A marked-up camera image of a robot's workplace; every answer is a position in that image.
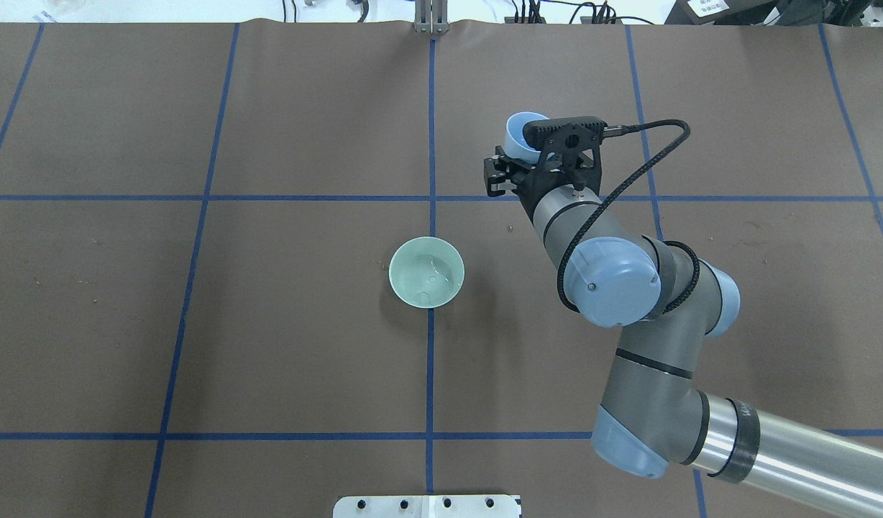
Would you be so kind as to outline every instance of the cable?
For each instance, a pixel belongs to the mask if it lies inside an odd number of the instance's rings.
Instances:
[[[294,23],[298,23],[298,5],[291,0],[291,9],[294,11]],[[281,21],[288,21],[288,7],[285,6],[285,0],[281,0]]]
[[[633,171],[632,174],[626,180],[621,181],[619,186],[615,187],[615,190],[611,191],[611,194],[605,197],[605,200],[602,201],[602,204],[599,204],[598,209],[596,209],[592,216],[589,216],[589,219],[585,220],[585,223],[582,223],[582,226],[579,227],[579,232],[576,232],[576,235],[573,236],[572,240],[569,242],[569,246],[567,246],[566,252],[563,252],[563,258],[559,262],[559,267],[557,268],[557,294],[559,294],[559,299],[563,302],[563,305],[569,309],[572,309],[574,312],[579,312],[579,308],[576,307],[575,304],[569,301],[566,297],[566,291],[563,289],[563,275],[566,274],[566,267],[569,265],[569,257],[572,255],[576,247],[579,246],[579,243],[582,242],[583,237],[586,232],[589,232],[589,229],[594,225],[595,221],[602,216],[602,213],[605,212],[608,206],[613,203],[617,199],[617,197],[621,196],[623,191],[626,190],[629,186],[632,186],[634,181],[638,180],[640,176],[646,173],[646,171],[651,170],[659,161],[662,161],[662,158],[668,156],[669,153],[674,151],[678,145],[681,145],[682,142],[685,141],[691,135],[691,127],[688,127],[687,122],[679,121],[676,119],[666,119],[662,121],[655,122],[647,122],[646,124],[635,124],[630,125],[630,127],[623,127],[624,134],[630,134],[630,132],[641,132],[651,128],[656,127],[679,127],[681,128],[681,135],[678,135],[671,143],[663,147],[661,151],[656,153],[656,155],[649,160],[646,160],[646,163],[639,166],[638,170]]]
[[[534,0],[528,0],[528,19],[526,23],[536,23],[534,21]]]
[[[534,0],[534,23],[544,23],[541,17],[541,0]]]
[[[676,242],[676,240],[666,240],[664,242],[665,245],[674,246],[675,248],[680,248],[687,253],[687,256],[691,258],[691,266],[694,268],[691,272],[691,280],[688,281],[687,286],[685,286],[684,291],[681,292],[680,295],[675,297],[674,301],[668,303],[665,306],[665,309],[662,310],[662,314],[667,314],[667,312],[672,311],[678,306],[682,305],[687,298],[691,296],[691,293],[694,293],[694,288],[697,288],[697,282],[700,280],[700,259],[697,258],[697,253],[694,253],[694,250],[691,250],[690,246],[685,245],[682,242]]]
[[[560,2],[560,3],[561,4],[568,4],[569,2]],[[596,5],[593,4],[592,2],[585,2],[584,4],[574,4],[574,6],[576,6],[576,10],[573,11],[572,16],[569,17],[570,25],[572,25],[574,20],[576,20],[576,14],[579,14],[579,10],[582,9],[583,7],[586,7],[586,6],[592,7],[592,18],[594,19]]]
[[[602,23],[612,23],[612,22],[615,22],[616,20],[619,20],[619,19],[636,19],[639,21],[645,21],[645,23],[648,23],[649,25],[655,25],[655,23],[652,23],[651,21],[649,21],[647,19],[642,19],[641,17],[610,17],[610,19],[606,19]]]
[[[362,0],[362,16],[359,17],[359,23],[363,23],[368,17],[368,0]]]

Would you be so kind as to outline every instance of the white label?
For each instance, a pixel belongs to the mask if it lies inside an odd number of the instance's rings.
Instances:
[[[687,0],[687,4],[699,17],[708,17],[728,9],[725,0]]]

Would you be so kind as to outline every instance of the white metal plate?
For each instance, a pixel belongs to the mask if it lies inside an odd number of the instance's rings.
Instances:
[[[360,496],[340,498],[333,507],[333,518],[406,517],[521,518],[521,497],[513,495]]]

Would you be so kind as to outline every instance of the black band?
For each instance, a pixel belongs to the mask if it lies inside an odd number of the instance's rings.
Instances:
[[[689,463],[697,460],[700,451],[704,449],[704,442],[707,442],[707,430],[710,427],[710,402],[707,400],[707,394],[699,390],[697,393],[700,394],[700,408],[703,411],[700,417],[700,432],[697,434],[697,442],[694,443],[691,455],[688,455],[685,461],[682,462],[683,465],[689,465]]]
[[[622,350],[622,348],[619,347],[617,347],[615,354],[622,357],[624,360],[633,361],[644,367],[655,368],[656,371],[662,371],[662,373],[674,374],[675,376],[680,376],[688,380],[694,377],[694,373],[691,373],[691,371],[685,371],[684,368],[674,367],[667,363],[662,363],[662,361],[655,361],[651,358],[646,358],[645,356],[639,356],[639,354]]]
[[[550,231],[550,225],[553,225],[554,221],[557,220],[561,214],[566,212],[567,210],[573,209],[573,207],[580,206],[581,204],[599,204],[598,202],[594,202],[592,200],[584,200],[575,203],[568,204],[567,206],[561,207],[560,210],[557,210],[553,216],[550,216],[550,221],[547,221],[546,226],[544,227],[544,233],[541,234],[541,242],[547,243],[547,232]]]
[[[656,268],[659,269],[659,301],[656,302],[652,311],[643,317],[643,320],[656,320],[664,314],[665,306],[671,301],[677,271],[675,270],[672,249],[669,249],[668,245],[665,243],[659,243],[661,246],[656,245],[650,236],[644,235],[642,238],[648,240],[652,245],[652,250],[656,253]]]
[[[711,476],[737,484],[754,467],[754,459],[758,456],[758,447],[761,445],[761,421],[758,420],[758,412],[749,404],[734,399],[727,400],[735,409],[735,443],[723,468]]]

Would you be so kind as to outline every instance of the silver metal tube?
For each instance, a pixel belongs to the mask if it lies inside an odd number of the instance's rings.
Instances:
[[[758,412],[761,442],[744,483],[839,516],[883,518],[883,452]]]
[[[707,439],[700,455],[694,459],[694,466],[708,473],[717,473],[726,465],[735,446],[735,407],[727,400],[709,394],[707,402],[710,410]]]

